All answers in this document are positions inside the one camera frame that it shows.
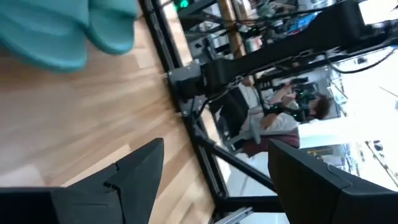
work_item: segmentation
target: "black metal frame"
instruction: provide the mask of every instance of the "black metal frame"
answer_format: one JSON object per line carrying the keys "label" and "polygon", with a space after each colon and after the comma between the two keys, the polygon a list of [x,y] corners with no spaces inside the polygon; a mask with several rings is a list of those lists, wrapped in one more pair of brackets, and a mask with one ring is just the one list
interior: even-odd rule
{"label": "black metal frame", "polygon": [[[219,157],[225,162],[231,164],[265,187],[271,190],[273,190],[274,187],[272,180],[268,176],[249,166],[240,159],[234,157],[232,154],[228,153],[226,149],[217,146],[215,142],[208,137],[203,120],[201,119],[200,114],[198,114],[198,107],[201,106],[201,103],[206,100],[206,98],[204,96],[197,96],[193,100],[188,101],[181,99],[181,94],[177,88],[178,84],[176,84],[177,81],[200,76],[200,66],[194,64],[190,67],[183,67],[180,56],[175,47],[173,37],[170,33],[170,27],[165,19],[159,0],[140,0],[140,4],[144,12],[146,22],[150,24],[148,27],[157,47],[163,68],[165,72],[168,72],[169,74],[169,88],[175,107],[177,112],[181,112],[183,115],[182,119],[184,125],[187,129],[199,165],[203,171],[206,183],[208,184],[210,194],[215,203],[215,211],[210,222],[216,222],[217,220],[225,217],[228,213],[234,212],[242,207],[251,207],[254,212],[284,212],[278,200],[278,196],[229,196],[228,189],[222,178],[216,157]],[[344,59],[346,58],[330,58],[332,62]],[[324,60],[314,62],[304,65],[300,68],[293,68],[288,72],[274,74],[272,77],[277,78],[286,76],[287,73],[304,72],[311,68],[326,65],[327,63],[328,62]]]}
{"label": "black metal frame", "polygon": [[178,18],[180,18],[181,26],[183,30],[189,30],[192,27],[201,24],[205,21],[205,17],[200,19],[199,17],[190,17],[199,14],[205,14],[202,11],[213,4],[216,4],[217,0],[201,0],[193,3],[192,5],[181,9],[177,12]]}

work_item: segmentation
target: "teal cloth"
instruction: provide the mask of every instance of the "teal cloth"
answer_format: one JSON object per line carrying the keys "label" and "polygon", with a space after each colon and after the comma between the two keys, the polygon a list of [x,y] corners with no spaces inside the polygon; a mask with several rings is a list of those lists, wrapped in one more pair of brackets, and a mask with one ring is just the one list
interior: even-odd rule
{"label": "teal cloth", "polygon": [[138,13],[137,2],[135,0],[90,0],[90,8],[107,9],[134,18],[137,17]]}
{"label": "teal cloth", "polygon": [[137,3],[132,0],[90,0],[90,26],[87,37],[100,50],[111,55],[129,52],[134,45]]}
{"label": "teal cloth", "polygon": [[87,25],[84,0],[0,0],[0,41],[34,65],[59,72],[83,68]]}

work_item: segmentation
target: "wooden floor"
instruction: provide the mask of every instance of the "wooden floor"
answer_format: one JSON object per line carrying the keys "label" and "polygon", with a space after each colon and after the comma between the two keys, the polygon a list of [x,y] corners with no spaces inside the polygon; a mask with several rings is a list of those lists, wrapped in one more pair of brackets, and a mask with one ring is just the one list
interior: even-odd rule
{"label": "wooden floor", "polygon": [[[166,8],[185,63],[192,59],[173,6]],[[0,186],[68,186],[156,137],[164,170],[150,223],[207,223],[213,202],[185,128],[174,115],[144,19],[135,48],[90,49],[82,72],[56,75],[0,58]]]}

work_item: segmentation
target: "black pole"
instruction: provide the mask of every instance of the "black pole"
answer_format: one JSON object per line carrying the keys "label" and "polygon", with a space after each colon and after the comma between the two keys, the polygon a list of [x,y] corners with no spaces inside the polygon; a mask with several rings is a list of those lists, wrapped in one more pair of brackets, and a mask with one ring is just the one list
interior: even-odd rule
{"label": "black pole", "polygon": [[[198,127],[206,134],[206,137],[208,137],[208,133],[206,132],[206,127],[205,127],[205,124],[202,119],[199,119],[193,125],[198,125]],[[212,153],[203,149],[203,147],[198,146],[198,148],[201,151],[203,151],[204,155],[202,155],[202,156],[206,157],[208,160],[208,167],[210,168],[209,172],[211,172],[213,174],[213,178],[215,181],[214,185],[217,186],[219,196],[220,197],[229,197],[228,189],[227,189],[226,183],[222,177],[222,173],[221,173],[221,170],[217,163],[216,158],[214,157],[214,155]]]}
{"label": "black pole", "polygon": [[249,177],[258,181],[260,184],[264,185],[268,189],[275,192],[271,178],[269,178],[262,172],[247,165],[245,162],[241,161],[240,159],[232,156],[230,153],[228,153],[221,147],[217,146],[215,143],[211,142],[210,139],[205,139],[204,137],[197,135],[197,141],[199,144],[203,146],[203,148],[205,148],[205,150],[213,153],[215,156],[220,157],[225,162],[231,164],[232,166],[234,166],[244,174],[248,175]]}

